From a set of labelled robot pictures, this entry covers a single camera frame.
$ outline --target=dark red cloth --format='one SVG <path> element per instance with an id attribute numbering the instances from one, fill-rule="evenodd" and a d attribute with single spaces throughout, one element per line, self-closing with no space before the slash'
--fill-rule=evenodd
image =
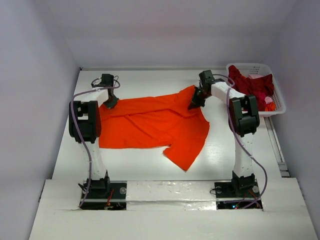
<path id="1" fill-rule="evenodd" d="M 274 94 L 275 86 L 272 81 L 272 74 L 251 79 L 242 76 L 239 70 L 234 65 L 231 65 L 229 67 L 229 77 L 234 80 L 235 85 L 233 88 L 235 90 L 246 95 L 255 95 L 258 111 L 265 111 L 265 101 L 260 98 L 260 93 L 264 93 L 269 97 Z"/>

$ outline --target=orange cloth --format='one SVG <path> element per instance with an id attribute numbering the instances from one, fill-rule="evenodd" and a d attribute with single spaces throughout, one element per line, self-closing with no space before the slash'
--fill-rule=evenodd
<path id="1" fill-rule="evenodd" d="M 176 94 L 119 100 L 112 109 L 101 105 L 100 148 L 169 146 L 163 153 L 187 171 L 209 132 L 201 109 L 188 110 L 194 91 L 189 86 Z"/>
<path id="2" fill-rule="evenodd" d="M 268 103 L 264 109 L 265 112 L 273 112 L 276 110 L 276 104 L 274 102 Z"/>

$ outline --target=cable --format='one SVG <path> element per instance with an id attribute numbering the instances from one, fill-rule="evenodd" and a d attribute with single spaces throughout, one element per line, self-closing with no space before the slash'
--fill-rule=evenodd
<path id="1" fill-rule="evenodd" d="M 79 208 L 81 208 L 81 206 L 84 204 L 86 198 L 87 198 L 87 195 L 88 195 L 88 192 L 89 192 L 89 187 L 91 185 L 91 175 L 92 175 L 92 157 L 91 157 L 91 154 L 90 154 L 90 151 L 89 151 L 89 148 L 81 134 L 81 131 L 80 131 L 80 128 L 79 128 L 79 125 L 77 123 L 77 119 L 76 119 L 76 115 L 75 115 L 75 109 L 74 109 L 74 100 L 76 97 L 80 96 L 80 95 L 83 95 L 83 94 L 89 94 L 89 93 L 94 93 L 94 92 L 99 92 L 101 90 L 106 90 L 106 89 L 118 89 L 120 88 L 120 83 L 118 82 L 118 80 L 115 80 L 116 83 L 118 83 L 118 86 L 106 86 L 106 87 L 101 87 L 101 88 L 96 88 L 96 89 L 93 89 L 93 90 L 89 90 L 89 91 L 83 91 L 83 92 L 80 92 L 80 93 L 77 93 L 73 96 L 72 100 L 71 100 L 71 115 L 72 115 L 72 119 L 73 119 L 73 122 L 74 122 L 74 125 L 75 125 L 75 129 L 76 129 L 76 132 L 78 133 L 79 137 L 80 137 L 80 140 L 81 140 L 81 143 L 83 144 L 85 150 L 86 150 L 86 153 L 88 154 L 88 157 L 89 157 L 89 178 L 88 178 L 88 182 L 87 182 L 87 187 L 86 187 L 86 190 L 85 190 L 85 193 L 84 193 L 84 196 L 83 196 L 83 199 L 82 201 L 80 202 L 79 204 Z"/>
<path id="2" fill-rule="evenodd" d="M 235 128 L 234 128 L 234 126 L 233 126 L 233 124 L 232 124 L 232 120 L 231 120 L 231 114 L 230 114 L 230 110 L 229 110 L 229 99 L 230 99 L 230 90 L 231 90 L 231 88 L 235 85 L 235 82 L 234 82 L 234 80 L 232 79 L 232 78 L 230 78 L 230 77 L 228 77 L 228 76 L 226 76 L 226 75 L 222 75 L 222 74 L 213 74 L 213 76 L 221 76 L 221 77 L 224 77 L 224 78 L 227 78 L 228 80 L 227 81 L 225 81 L 226 82 L 226 84 L 228 84 L 229 85 L 229 89 L 228 89 L 228 91 L 226 92 L 226 111 L 227 111 L 227 113 L 228 113 L 228 120 L 229 120 L 229 126 L 231 127 L 231 130 L 232 130 L 232 133 L 233 133 L 233 135 L 234 135 L 234 138 L 235 138 L 235 140 L 238 142 L 238 144 L 241 146 L 241 148 L 243 149 L 243 151 L 263 170 L 263 172 L 264 172 L 264 176 L 265 176 L 265 182 L 264 182 L 264 186 L 263 186 L 263 189 L 262 189 L 262 192 L 260 193 L 260 195 L 255 199 L 255 200 L 250 200 L 249 202 L 251 202 L 251 203 L 249 203 L 248 205 L 246 205 L 246 206 L 244 206 L 244 207 L 242 207 L 241 209 L 246 209 L 246 208 L 248 208 L 248 207 L 250 207 L 251 205 L 253 205 L 253 204 L 255 204 L 255 203 L 257 203 L 259 200 L 260 200 L 260 198 L 261 198 L 261 196 L 265 193 L 265 190 L 266 190 L 266 188 L 267 188 L 267 183 L 268 183 L 268 175 L 267 175 L 267 171 L 266 171 L 266 169 L 264 168 L 264 166 L 262 166 L 249 152 L 248 152 L 248 150 L 245 148 L 245 146 L 243 146 L 242 144 L 241 144 L 241 142 L 240 142 L 240 140 L 239 140 L 239 138 L 238 138 L 238 135 L 237 135 L 237 133 L 236 133 L 236 131 L 235 131 Z"/>

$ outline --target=white wall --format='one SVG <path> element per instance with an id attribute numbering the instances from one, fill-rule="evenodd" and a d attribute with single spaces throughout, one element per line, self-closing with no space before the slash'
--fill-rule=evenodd
<path id="1" fill-rule="evenodd" d="M 0 239 L 28 239 L 79 68 L 42 0 L 0 0 Z"/>
<path id="2" fill-rule="evenodd" d="M 320 1 L 298 0 L 266 63 L 275 73 L 286 113 L 273 118 L 288 169 L 297 177 L 320 234 Z"/>
<path id="3" fill-rule="evenodd" d="M 261 62 L 296 0 L 46 0 L 81 67 Z"/>

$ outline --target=white table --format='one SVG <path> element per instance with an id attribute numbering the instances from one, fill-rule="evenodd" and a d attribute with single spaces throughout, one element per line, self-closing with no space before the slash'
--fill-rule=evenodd
<path id="1" fill-rule="evenodd" d="M 75 93 L 89 90 L 91 81 L 102 73 L 111 73 L 119 76 L 121 87 L 114 93 L 120 99 L 173 94 L 197 85 L 201 71 L 81 71 Z M 212 72 L 226 74 L 223 69 Z M 253 154 L 268 173 L 268 187 L 262 197 L 264 211 L 216 210 L 209 190 L 214 180 L 231 179 L 235 140 L 223 103 L 211 97 L 202 111 L 210 122 L 210 131 L 187 172 L 163 155 L 164 147 L 101 149 L 111 180 L 129 181 L 129 208 L 117 212 L 77 210 L 81 193 L 77 183 L 87 177 L 88 166 L 78 144 L 69 136 L 67 124 L 30 239 L 317 239 L 297 181 L 281 177 L 263 118 L 255 134 Z M 264 174 L 256 165 L 253 169 L 262 188 Z M 206 209 L 203 205 L 209 206 L 208 210 L 199 210 Z"/>

